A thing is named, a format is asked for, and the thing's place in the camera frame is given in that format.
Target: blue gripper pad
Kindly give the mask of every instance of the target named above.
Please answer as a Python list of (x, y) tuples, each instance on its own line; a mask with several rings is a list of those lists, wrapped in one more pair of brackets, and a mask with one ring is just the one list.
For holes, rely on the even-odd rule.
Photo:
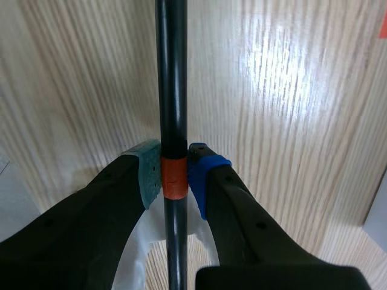
[(146, 210), (149, 209), (161, 189), (160, 152), (161, 144), (158, 140), (147, 140), (122, 153), (122, 155), (138, 157), (138, 184)]
[(188, 149), (188, 183), (199, 207), (201, 218), (206, 219), (208, 172), (219, 166), (231, 166), (231, 161), (216, 154), (206, 143), (192, 143)]

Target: orange tape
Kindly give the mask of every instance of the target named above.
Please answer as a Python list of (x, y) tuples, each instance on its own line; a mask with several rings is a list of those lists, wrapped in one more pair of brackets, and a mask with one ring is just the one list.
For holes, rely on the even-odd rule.
[(387, 38), (387, 11), (385, 15), (385, 20), (382, 24), (382, 29), (380, 30), (379, 38)]
[(187, 157), (167, 159), (161, 157), (163, 194), (168, 199), (182, 199), (188, 194)]

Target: teal gripper pad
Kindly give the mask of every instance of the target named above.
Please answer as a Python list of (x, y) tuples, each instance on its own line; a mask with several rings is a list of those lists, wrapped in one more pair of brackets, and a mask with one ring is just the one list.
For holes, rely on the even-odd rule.
[(161, 190), (160, 154), (161, 144), (158, 140), (147, 140), (123, 153), (137, 156), (139, 159), (138, 184), (146, 210)]

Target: wooden surface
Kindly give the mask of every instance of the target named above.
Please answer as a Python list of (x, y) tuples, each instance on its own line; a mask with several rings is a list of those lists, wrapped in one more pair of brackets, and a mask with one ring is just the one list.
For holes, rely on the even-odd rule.
[[(46, 210), (159, 137), (153, 0), (0, 3), (1, 149)], [(230, 158), (306, 250), (387, 288), (361, 229), (387, 165), (385, 0), (192, 0), (189, 141)], [(208, 263), (190, 237), (189, 285)], [(147, 288), (166, 289), (165, 247)]]

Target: red object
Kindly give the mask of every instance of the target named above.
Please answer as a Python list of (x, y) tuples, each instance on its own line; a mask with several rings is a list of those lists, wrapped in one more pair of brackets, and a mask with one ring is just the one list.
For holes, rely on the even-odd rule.
[(382, 24), (382, 29), (380, 30), (379, 38), (387, 38), (387, 11), (385, 15), (385, 20)]
[(161, 157), (163, 194), (168, 199), (182, 199), (188, 194), (187, 157), (167, 159)]

